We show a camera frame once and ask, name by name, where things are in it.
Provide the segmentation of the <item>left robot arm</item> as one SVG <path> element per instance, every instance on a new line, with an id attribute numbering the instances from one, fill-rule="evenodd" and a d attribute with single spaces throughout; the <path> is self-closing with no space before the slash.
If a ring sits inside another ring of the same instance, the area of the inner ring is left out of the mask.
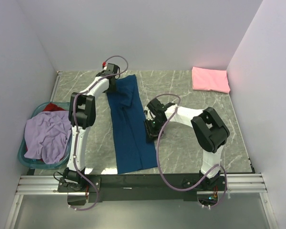
<path id="1" fill-rule="evenodd" d="M 96 119 L 96 99 L 105 92 L 116 91 L 115 76 L 101 72 L 94 81 L 79 93 L 72 93 L 69 108 L 71 122 L 71 152 L 63 172 L 64 181 L 74 191 L 82 191 L 94 184 L 84 175 L 85 150 L 88 133 Z"/>

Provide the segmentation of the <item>blue t shirt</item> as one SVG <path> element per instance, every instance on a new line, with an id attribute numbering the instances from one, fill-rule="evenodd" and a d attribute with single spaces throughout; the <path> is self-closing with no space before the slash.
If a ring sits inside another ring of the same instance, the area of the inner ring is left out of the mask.
<path id="1" fill-rule="evenodd" d="M 154 142 L 146 142 L 145 115 L 137 78 L 128 75 L 116 81 L 116 92 L 107 93 L 111 110 L 117 173 L 157 166 Z"/>

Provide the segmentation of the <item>lavender t shirt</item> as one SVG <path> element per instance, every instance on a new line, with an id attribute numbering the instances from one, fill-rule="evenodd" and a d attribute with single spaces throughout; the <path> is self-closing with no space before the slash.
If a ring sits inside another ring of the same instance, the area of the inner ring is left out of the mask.
<path id="1" fill-rule="evenodd" d="M 45 164 L 60 162 L 65 154 L 72 125 L 67 111 L 45 111 L 26 122 L 24 139 L 28 159 L 41 159 Z"/>

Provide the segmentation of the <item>black base beam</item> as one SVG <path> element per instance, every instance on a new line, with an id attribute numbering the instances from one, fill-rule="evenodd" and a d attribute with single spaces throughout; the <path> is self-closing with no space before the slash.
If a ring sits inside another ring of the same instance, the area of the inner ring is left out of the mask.
<path id="1" fill-rule="evenodd" d="M 199 192 L 209 194 L 224 191 L 225 178 L 218 176 L 211 180 L 204 179 L 201 184 L 192 190 L 185 191 L 202 178 L 198 173 L 167 174 L 168 182 L 181 188 L 175 191 L 169 188 L 159 174 L 149 175 L 87 175 L 92 183 L 82 179 L 79 184 L 60 178 L 57 191 L 68 193 L 68 202 L 72 206 L 84 205 L 85 201 L 130 201 L 130 200 L 183 200 L 197 201 Z"/>

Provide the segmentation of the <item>folded pink t shirt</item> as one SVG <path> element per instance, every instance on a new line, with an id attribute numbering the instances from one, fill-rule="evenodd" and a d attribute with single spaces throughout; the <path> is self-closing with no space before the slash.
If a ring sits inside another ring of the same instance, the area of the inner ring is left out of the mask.
<path id="1" fill-rule="evenodd" d="M 227 71 L 192 68 L 193 90 L 230 93 Z"/>

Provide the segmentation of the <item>right aluminium rail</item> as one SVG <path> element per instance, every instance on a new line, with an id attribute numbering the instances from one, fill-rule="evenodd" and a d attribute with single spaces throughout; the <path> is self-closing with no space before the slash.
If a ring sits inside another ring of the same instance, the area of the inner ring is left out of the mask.
<path id="1" fill-rule="evenodd" d="M 279 228 L 261 174 L 229 174 L 225 199 L 212 210 L 201 210 L 197 225 L 202 229 Z"/>

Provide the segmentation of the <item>red t shirt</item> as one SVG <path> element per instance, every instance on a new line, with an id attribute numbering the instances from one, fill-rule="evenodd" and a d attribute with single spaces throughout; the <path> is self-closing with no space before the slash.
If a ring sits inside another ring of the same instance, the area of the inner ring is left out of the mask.
<path id="1" fill-rule="evenodd" d="M 66 110 L 53 103 L 48 103 L 43 109 L 43 112 L 56 112 L 56 111 L 66 111 Z"/>

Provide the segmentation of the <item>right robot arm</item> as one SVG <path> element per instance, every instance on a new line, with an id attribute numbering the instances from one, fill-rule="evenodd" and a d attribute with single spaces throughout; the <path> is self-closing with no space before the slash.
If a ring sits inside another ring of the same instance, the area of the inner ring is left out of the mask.
<path id="1" fill-rule="evenodd" d="M 147 105 L 144 108 L 146 120 L 144 122 L 146 130 L 146 141 L 156 140 L 156 161 L 160 176 L 164 183 L 176 191 L 190 191 L 197 186 L 204 190 L 211 190 L 216 185 L 216 180 L 220 176 L 221 154 L 227 142 L 230 132 L 218 115 L 217 111 L 211 107 L 204 110 L 192 109 L 169 103 L 167 105 Z M 201 178 L 197 183 L 187 188 L 177 188 L 171 185 L 165 178 L 160 165 L 159 147 L 161 136 L 169 122 L 176 122 L 192 127 L 196 139 L 203 149 L 203 162 L 200 169 Z"/>

